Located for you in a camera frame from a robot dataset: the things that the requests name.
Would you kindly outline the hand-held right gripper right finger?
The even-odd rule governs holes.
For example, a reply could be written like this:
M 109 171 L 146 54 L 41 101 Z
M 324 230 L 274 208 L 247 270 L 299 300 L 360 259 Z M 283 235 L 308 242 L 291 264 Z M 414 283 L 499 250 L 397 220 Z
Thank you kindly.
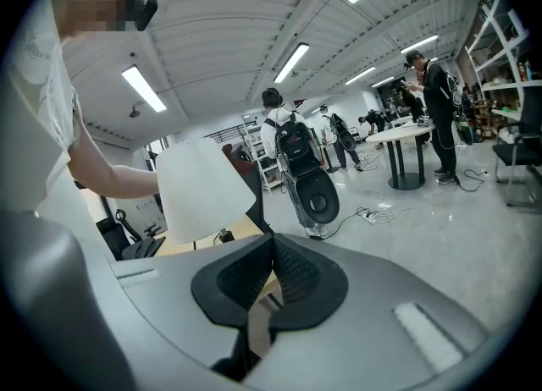
M 296 236 L 336 262 L 348 291 L 317 327 L 279 333 L 244 384 L 256 390 L 452 390 L 488 338 L 461 305 L 404 267 Z

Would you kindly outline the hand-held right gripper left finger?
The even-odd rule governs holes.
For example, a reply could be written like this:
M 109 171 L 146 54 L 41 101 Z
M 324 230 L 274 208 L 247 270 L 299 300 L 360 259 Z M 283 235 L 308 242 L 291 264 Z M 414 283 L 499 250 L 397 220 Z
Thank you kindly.
M 128 305 L 117 325 L 133 368 L 250 368 L 248 312 L 272 272 L 273 237 L 116 262 Z

